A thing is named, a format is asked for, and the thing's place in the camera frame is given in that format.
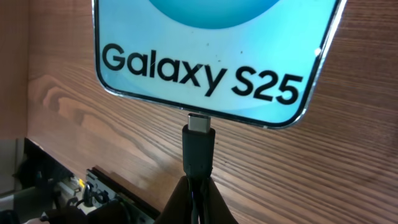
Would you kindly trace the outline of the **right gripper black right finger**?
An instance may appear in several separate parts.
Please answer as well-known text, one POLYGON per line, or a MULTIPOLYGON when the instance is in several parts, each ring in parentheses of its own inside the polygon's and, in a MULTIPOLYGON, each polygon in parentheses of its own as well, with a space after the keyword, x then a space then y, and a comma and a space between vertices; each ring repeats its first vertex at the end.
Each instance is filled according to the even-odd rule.
POLYGON ((204 222, 209 224, 238 224, 212 178, 206 183, 204 222))

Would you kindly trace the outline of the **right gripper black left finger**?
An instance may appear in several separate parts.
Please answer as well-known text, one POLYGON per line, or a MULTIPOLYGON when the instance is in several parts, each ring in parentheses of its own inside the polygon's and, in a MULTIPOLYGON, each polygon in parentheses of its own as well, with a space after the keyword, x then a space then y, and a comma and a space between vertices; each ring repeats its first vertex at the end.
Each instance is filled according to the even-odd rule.
POLYGON ((186 176, 180 178, 169 201, 154 224, 191 224, 192 193, 186 176))

